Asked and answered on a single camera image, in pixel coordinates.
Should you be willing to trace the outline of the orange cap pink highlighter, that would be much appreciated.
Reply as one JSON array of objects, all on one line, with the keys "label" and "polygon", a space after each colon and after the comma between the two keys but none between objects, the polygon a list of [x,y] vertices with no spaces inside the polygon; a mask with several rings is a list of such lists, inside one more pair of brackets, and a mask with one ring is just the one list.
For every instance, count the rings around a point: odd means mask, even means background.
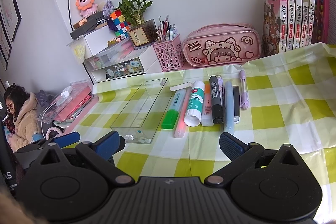
[{"label": "orange cap pink highlighter", "polygon": [[201,125],[203,127],[213,126],[213,116],[211,111],[211,95],[210,95],[210,85],[205,85],[205,96],[203,99],[202,117]]}]

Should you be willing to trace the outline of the clear plastic organizer tray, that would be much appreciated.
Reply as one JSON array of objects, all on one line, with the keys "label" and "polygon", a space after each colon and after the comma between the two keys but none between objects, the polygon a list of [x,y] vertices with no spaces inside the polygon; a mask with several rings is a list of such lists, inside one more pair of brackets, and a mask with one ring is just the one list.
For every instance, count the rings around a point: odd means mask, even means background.
[{"label": "clear plastic organizer tray", "polygon": [[146,81],[111,125],[128,143],[150,144],[171,100],[167,78]]}]

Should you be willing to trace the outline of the black grey marker pen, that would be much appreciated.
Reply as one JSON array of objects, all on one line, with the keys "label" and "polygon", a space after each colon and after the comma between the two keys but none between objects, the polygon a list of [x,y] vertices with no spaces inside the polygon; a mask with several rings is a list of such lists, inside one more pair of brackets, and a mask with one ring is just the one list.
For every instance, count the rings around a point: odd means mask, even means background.
[{"label": "black grey marker pen", "polygon": [[222,87],[216,76],[210,77],[211,111],[214,124],[223,123]]}]

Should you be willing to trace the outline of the light blue grey pen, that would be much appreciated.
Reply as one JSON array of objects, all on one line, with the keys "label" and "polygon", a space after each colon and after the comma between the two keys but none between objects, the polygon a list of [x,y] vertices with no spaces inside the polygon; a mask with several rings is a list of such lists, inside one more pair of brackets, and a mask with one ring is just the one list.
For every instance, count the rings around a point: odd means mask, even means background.
[{"label": "light blue grey pen", "polygon": [[224,131],[234,134],[234,91],[230,81],[224,85]]}]

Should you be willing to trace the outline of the white teal glue stick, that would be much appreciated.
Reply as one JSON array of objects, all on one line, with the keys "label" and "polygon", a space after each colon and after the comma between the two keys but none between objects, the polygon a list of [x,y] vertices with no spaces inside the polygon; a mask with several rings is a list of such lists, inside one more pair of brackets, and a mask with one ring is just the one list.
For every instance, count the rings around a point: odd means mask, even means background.
[{"label": "white teal glue stick", "polygon": [[205,96],[205,83],[195,81],[191,88],[191,94],[185,112],[184,123],[189,127],[200,125],[202,117],[202,107]]}]

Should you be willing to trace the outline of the lilac clear mechanical pencil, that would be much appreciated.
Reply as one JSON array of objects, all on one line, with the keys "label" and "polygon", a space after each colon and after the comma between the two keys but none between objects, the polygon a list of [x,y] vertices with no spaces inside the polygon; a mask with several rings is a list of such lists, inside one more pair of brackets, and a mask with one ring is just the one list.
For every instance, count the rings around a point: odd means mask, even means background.
[{"label": "lilac clear mechanical pencil", "polygon": [[247,110],[249,108],[249,97],[248,97],[247,79],[245,71],[244,70],[240,71],[239,76],[241,85],[240,105],[243,110]]}]

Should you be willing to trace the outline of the pink highlighter pen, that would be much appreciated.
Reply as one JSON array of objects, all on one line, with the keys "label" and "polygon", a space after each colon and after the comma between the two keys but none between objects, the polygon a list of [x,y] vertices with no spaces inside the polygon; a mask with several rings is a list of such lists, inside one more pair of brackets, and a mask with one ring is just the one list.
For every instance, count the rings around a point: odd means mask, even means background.
[{"label": "pink highlighter pen", "polygon": [[191,87],[187,88],[186,96],[185,96],[185,99],[183,101],[181,112],[180,112],[180,115],[179,115],[179,120],[178,120],[176,129],[175,129],[175,132],[174,132],[174,137],[178,138],[178,139],[184,137],[184,135],[185,135],[186,124],[184,122],[184,118],[185,118],[185,113],[186,113],[186,110],[187,110],[187,105],[188,105],[188,102],[189,102],[190,94],[191,94]]}]

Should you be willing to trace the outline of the black white case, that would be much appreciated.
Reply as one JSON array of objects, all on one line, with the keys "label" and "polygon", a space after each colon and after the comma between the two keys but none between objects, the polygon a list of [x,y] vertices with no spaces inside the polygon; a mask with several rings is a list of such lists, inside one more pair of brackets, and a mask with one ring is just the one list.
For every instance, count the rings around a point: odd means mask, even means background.
[{"label": "black white case", "polygon": [[233,86],[234,93],[234,123],[240,122],[240,89],[237,85]]}]

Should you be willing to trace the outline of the green cap highlighter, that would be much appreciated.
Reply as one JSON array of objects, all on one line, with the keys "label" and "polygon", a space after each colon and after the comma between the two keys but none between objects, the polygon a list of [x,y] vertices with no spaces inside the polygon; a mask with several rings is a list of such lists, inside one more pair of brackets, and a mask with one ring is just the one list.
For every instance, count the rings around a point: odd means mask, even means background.
[{"label": "green cap highlighter", "polygon": [[186,89],[177,90],[175,92],[173,100],[162,122],[163,129],[171,130],[174,128],[179,113],[181,111],[185,95],[186,95]]}]

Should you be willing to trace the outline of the purple cartoon pen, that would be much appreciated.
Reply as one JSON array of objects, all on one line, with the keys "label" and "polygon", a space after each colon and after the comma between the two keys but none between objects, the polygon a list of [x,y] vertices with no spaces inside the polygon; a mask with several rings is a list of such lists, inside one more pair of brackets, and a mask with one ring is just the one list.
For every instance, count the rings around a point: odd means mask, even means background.
[{"label": "purple cartoon pen", "polygon": [[217,75],[217,79],[218,79],[219,93],[220,93],[220,98],[221,98],[221,105],[223,106],[223,102],[224,102],[223,79],[222,79],[221,75]]}]

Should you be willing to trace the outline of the white eraser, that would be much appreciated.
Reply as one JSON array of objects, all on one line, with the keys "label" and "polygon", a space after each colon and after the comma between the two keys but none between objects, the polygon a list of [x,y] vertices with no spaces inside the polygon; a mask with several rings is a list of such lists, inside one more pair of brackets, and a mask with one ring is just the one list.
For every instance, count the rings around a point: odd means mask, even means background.
[{"label": "white eraser", "polygon": [[179,85],[175,85],[175,86],[171,86],[170,90],[172,92],[177,91],[177,90],[182,90],[182,89],[186,89],[192,86],[192,83],[184,83],[184,84],[179,84]]}]

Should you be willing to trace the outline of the person in beige coat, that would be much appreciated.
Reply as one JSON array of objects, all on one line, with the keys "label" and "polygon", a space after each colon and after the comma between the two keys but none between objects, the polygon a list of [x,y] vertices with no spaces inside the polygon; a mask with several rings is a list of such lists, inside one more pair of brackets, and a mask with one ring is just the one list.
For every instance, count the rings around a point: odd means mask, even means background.
[{"label": "person in beige coat", "polygon": [[24,87],[16,84],[6,89],[4,99],[14,123],[14,133],[9,137],[9,145],[16,152],[32,143],[34,135],[41,133],[37,120],[38,100],[34,93],[28,93]]}]

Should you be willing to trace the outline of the white drawer organizer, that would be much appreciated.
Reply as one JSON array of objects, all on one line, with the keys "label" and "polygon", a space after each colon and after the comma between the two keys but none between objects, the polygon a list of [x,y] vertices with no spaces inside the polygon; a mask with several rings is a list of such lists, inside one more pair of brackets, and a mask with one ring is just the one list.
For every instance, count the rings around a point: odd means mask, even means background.
[{"label": "white drawer organizer", "polygon": [[98,57],[84,62],[84,67],[95,84],[130,76],[162,72],[159,60],[152,46],[133,50],[122,60],[114,64],[97,67],[100,64],[101,61]]}]

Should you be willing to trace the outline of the clear stacked storage box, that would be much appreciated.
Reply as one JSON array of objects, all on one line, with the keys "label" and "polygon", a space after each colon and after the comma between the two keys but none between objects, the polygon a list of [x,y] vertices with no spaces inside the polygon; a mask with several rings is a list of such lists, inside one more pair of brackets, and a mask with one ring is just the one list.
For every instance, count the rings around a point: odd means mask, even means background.
[{"label": "clear stacked storage box", "polygon": [[119,63],[129,53],[134,51],[134,45],[130,39],[125,39],[110,47],[107,47],[98,54],[86,59],[84,64],[89,69],[100,69]]}]

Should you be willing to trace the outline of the small dwarf figurine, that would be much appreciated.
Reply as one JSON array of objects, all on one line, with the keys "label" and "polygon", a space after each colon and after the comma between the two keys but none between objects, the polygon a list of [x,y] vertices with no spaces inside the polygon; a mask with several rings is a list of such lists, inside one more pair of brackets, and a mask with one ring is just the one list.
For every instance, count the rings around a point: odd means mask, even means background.
[{"label": "small dwarf figurine", "polygon": [[121,42],[122,40],[123,40],[123,38],[121,36],[118,36],[118,37],[114,38],[113,40],[108,41],[108,46],[110,47],[114,44],[117,44],[117,43]]}]

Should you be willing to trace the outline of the white box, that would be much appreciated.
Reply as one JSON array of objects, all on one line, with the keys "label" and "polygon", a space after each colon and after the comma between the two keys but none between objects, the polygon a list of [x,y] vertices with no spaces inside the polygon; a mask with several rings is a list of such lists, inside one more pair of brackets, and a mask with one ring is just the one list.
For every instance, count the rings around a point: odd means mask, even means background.
[{"label": "white box", "polygon": [[116,38],[108,26],[104,26],[84,36],[85,59],[95,56],[108,47],[108,42]]}]

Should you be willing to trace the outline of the pink cat pencil case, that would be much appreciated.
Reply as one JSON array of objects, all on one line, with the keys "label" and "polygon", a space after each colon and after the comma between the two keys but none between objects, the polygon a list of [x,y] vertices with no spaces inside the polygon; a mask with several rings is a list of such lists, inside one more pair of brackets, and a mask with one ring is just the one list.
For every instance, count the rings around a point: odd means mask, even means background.
[{"label": "pink cat pencil case", "polygon": [[186,61],[195,68],[243,64],[261,56],[261,41],[250,24],[220,23],[190,33],[182,50]]}]

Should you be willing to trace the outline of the pink perforated pen holder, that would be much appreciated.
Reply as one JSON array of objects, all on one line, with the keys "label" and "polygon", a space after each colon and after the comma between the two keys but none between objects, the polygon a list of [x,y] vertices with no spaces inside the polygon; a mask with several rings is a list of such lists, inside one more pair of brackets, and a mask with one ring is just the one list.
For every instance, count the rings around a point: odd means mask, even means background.
[{"label": "pink perforated pen holder", "polygon": [[152,46],[164,72],[180,70],[185,65],[180,34],[166,42],[155,42]]}]

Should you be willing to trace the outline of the black flat box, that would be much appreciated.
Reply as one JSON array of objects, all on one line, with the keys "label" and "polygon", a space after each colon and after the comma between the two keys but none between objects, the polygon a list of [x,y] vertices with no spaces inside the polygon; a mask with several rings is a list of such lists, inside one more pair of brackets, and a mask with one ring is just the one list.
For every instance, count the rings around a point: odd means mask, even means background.
[{"label": "black flat box", "polygon": [[103,15],[103,11],[98,11],[95,14],[85,18],[85,22],[79,26],[74,28],[74,30],[70,33],[72,39],[77,39],[79,36],[85,35],[88,32],[93,31],[98,25],[106,22],[106,19]]}]

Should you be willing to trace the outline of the bamboo plant in glass pot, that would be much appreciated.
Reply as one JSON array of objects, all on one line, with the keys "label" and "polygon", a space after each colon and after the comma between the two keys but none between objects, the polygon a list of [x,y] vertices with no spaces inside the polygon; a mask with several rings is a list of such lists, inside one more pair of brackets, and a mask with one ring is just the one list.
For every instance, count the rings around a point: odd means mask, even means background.
[{"label": "bamboo plant in glass pot", "polygon": [[158,40],[158,30],[154,19],[145,20],[145,11],[153,4],[149,0],[121,0],[118,10],[130,23],[127,34],[135,48],[145,47]]}]

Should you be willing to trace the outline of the colourful rubik cube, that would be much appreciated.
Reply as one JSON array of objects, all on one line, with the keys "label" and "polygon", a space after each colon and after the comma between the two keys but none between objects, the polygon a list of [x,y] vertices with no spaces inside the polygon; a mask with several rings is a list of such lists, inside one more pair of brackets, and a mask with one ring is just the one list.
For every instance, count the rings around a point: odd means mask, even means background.
[{"label": "colourful rubik cube", "polygon": [[127,38],[131,24],[126,20],[122,12],[120,10],[114,10],[114,12],[110,14],[110,18],[113,22],[115,35],[122,39]]}]

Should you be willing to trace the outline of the pens in holder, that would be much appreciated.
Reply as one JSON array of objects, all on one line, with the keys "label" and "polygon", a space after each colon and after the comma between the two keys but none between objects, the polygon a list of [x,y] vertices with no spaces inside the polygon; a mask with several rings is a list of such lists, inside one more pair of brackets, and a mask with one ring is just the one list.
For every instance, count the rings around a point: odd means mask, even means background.
[{"label": "pens in holder", "polygon": [[175,24],[169,22],[169,15],[162,19],[161,16],[158,17],[159,24],[157,25],[157,35],[159,42],[168,42],[177,37],[177,27]]}]

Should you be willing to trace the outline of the purple tassel pouch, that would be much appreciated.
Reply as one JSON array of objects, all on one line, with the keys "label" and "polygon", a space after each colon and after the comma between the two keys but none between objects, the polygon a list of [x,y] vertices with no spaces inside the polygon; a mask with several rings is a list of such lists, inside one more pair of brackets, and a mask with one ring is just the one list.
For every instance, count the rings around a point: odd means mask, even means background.
[{"label": "purple tassel pouch", "polygon": [[103,15],[105,19],[110,19],[110,15],[114,12],[115,8],[111,0],[106,0],[103,7]]}]

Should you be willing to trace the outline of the pink lion toy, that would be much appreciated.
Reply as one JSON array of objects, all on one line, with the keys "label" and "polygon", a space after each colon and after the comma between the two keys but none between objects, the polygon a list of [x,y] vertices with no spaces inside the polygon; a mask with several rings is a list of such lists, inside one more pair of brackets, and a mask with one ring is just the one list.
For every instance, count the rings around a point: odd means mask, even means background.
[{"label": "pink lion toy", "polygon": [[87,18],[98,12],[98,5],[95,0],[76,0],[77,9],[80,11],[80,16]]}]

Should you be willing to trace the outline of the pink book set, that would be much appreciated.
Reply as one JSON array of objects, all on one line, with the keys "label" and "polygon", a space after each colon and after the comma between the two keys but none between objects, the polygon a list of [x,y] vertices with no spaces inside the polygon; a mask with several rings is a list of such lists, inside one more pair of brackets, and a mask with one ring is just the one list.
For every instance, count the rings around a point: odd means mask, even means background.
[{"label": "pink book set", "polygon": [[264,0],[264,55],[311,45],[314,18],[315,0]]}]

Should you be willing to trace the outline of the pink abacus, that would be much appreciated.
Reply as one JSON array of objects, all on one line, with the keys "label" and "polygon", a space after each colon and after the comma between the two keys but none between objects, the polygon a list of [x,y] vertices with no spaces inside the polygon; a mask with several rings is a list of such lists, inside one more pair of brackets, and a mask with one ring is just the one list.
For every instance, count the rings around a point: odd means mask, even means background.
[{"label": "pink abacus", "polygon": [[315,0],[313,42],[327,43],[329,31],[329,0]]}]

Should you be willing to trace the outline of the framed wall picture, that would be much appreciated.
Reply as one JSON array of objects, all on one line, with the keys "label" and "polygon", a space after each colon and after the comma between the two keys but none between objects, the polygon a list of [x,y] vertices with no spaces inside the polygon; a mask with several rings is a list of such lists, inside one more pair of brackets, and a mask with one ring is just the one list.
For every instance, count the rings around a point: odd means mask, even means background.
[{"label": "framed wall picture", "polygon": [[13,42],[22,20],[17,0],[1,0],[1,16],[9,41]]}]

